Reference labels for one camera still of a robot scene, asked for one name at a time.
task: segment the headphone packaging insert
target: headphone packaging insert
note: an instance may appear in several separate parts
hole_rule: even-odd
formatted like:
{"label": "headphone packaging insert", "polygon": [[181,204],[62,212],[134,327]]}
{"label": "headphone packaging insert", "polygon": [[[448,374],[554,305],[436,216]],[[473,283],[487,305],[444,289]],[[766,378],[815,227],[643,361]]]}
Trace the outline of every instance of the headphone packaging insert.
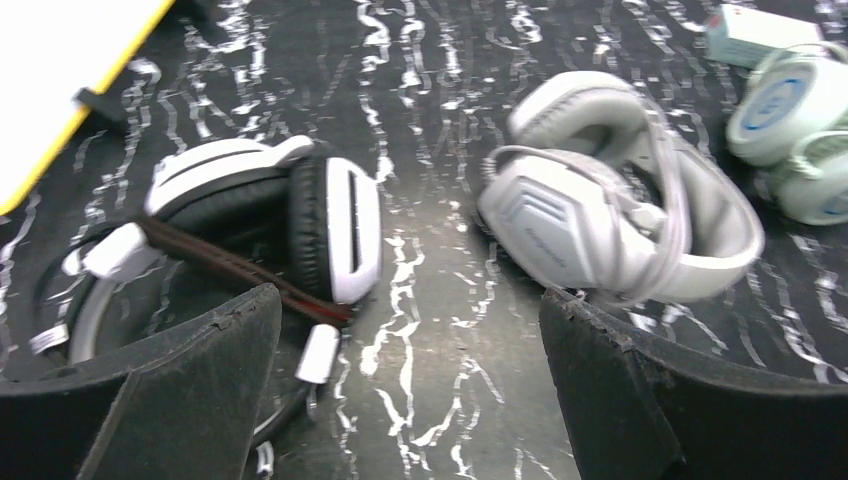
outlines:
{"label": "headphone packaging insert", "polygon": [[820,42],[822,35],[815,23],[722,4],[707,21],[706,40],[708,59],[754,68],[774,50]]}

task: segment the black fabric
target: black fabric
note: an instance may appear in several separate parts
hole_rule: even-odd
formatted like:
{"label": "black fabric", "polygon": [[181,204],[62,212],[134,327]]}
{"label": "black fabric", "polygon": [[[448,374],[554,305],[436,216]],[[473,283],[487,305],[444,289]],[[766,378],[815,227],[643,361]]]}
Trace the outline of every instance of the black fabric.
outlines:
{"label": "black fabric", "polygon": [[0,383],[0,477],[239,478],[281,318],[265,284],[42,380]]}
{"label": "black fabric", "polygon": [[583,480],[848,472],[848,387],[736,365],[548,291],[542,340]]}
{"label": "black fabric", "polygon": [[327,232],[327,159],[312,156],[298,161],[290,178],[292,282],[321,300],[332,301]]}

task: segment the marble table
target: marble table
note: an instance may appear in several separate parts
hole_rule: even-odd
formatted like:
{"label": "marble table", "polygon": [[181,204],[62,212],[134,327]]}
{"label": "marble table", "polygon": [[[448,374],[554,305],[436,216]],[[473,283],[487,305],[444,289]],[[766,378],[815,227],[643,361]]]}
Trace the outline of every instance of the marble table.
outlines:
{"label": "marble table", "polygon": [[[826,0],[734,3],[819,22],[829,39],[845,26]],[[728,361],[848,382],[848,226],[782,219],[762,180],[725,153],[745,71],[703,58],[716,4],[231,0],[213,32],[166,20],[118,82],[127,138],[82,132],[0,218],[0,374],[52,366],[27,347],[37,275],[51,252],[138,208],[163,157],[309,134],[379,179],[385,268],[316,422],[299,419],[275,442],[277,478],[579,478],[539,338],[542,291],[480,233],[472,207],[480,158],[507,140],[510,109],[552,75],[591,69],[655,98],[750,195],[768,233],[762,260],[727,293],[616,313]],[[48,316],[74,285],[57,279]],[[124,290],[114,321],[160,328],[232,296],[175,262]],[[281,348],[269,402],[296,361]]]}

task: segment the headphone headband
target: headphone headband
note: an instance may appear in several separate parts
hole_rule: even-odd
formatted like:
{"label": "headphone headband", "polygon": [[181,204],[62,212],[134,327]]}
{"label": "headphone headband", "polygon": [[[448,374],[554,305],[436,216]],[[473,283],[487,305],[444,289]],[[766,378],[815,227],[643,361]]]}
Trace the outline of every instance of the headphone headband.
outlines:
{"label": "headphone headband", "polygon": [[166,163],[155,175],[144,210],[155,215],[183,193],[218,178],[251,170],[283,169],[314,148],[315,143],[306,135],[295,135],[275,147],[244,139],[219,140],[195,147],[168,159],[174,162],[174,167]]}

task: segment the headphones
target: headphones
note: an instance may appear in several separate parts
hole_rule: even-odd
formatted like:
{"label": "headphones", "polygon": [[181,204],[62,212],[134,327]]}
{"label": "headphones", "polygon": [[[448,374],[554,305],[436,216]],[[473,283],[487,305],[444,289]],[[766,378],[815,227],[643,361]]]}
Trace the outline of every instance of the headphones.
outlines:
{"label": "headphones", "polygon": [[[694,301],[735,283],[763,250],[739,189],[618,77],[556,75],[507,126],[518,145],[483,160],[478,211],[545,287],[598,289],[613,306]],[[504,152],[519,155],[498,169]],[[615,170],[628,161],[652,175],[662,209],[632,196]]]}
{"label": "headphones", "polygon": [[[338,307],[333,304],[354,304],[375,285],[382,257],[380,202],[376,181],[362,168],[317,153],[313,141],[303,135],[276,147],[247,139],[215,141],[168,158],[154,174],[144,215],[95,237],[99,243],[82,260],[82,293],[66,315],[72,329],[67,363],[98,354],[98,343],[104,340],[99,338],[101,327],[116,288],[141,276],[163,255],[151,246],[144,224],[162,225],[164,235],[173,238],[196,235],[205,242],[231,243],[279,223],[281,214],[287,238],[280,243],[288,253],[292,283],[315,297],[305,303],[332,312]],[[205,242],[206,252],[217,248]],[[232,256],[222,263],[237,261]],[[281,291],[281,296],[285,303],[287,292]],[[35,337],[31,346],[38,352],[67,341],[69,327],[63,327],[64,339],[53,328]],[[296,375],[304,387],[296,397],[306,398],[309,384],[327,381],[338,337],[328,325],[313,328]],[[305,364],[309,344],[316,339],[326,350],[318,357],[327,357],[318,359],[317,369],[314,361]],[[291,416],[293,403],[259,423],[254,446]]]}
{"label": "headphones", "polygon": [[848,222],[846,63],[848,49],[832,42],[772,52],[751,72],[727,125],[730,151],[768,169],[781,210],[808,225]]}

